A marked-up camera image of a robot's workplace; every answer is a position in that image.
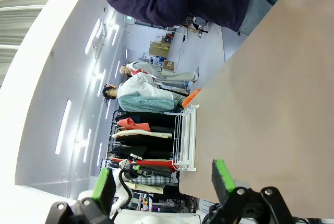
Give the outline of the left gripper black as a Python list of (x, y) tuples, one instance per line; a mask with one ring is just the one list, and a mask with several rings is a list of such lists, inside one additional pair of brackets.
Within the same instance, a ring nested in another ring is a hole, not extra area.
[(148, 171), (147, 169), (143, 169), (141, 166), (139, 165), (127, 165), (125, 167), (125, 178), (132, 180), (132, 179), (136, 179), (139, 176), (143, 176), (143, 177), (150, 177), (153, 175), (152, 171)]

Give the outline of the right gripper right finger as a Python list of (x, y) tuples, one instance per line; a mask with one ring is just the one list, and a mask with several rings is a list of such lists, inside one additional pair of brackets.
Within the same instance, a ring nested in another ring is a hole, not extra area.
[(295, 223), (276, 187), (255, 192), (237, 186), (222, 159), (212, 162), (211, 181), (219, 207), (209, 216), (209, 223), (240, 223), (244, 218), (251, 218), (254, 223)]

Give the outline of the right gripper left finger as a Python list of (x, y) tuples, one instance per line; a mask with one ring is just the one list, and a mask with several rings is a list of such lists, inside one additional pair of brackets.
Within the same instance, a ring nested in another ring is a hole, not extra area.
[(116, 184), (112, 170), (103, 168), (99, 174), (92, 196), (77, 200), (73, 205), (55, 202), (46, 223), (112, 223), (110, 213)]

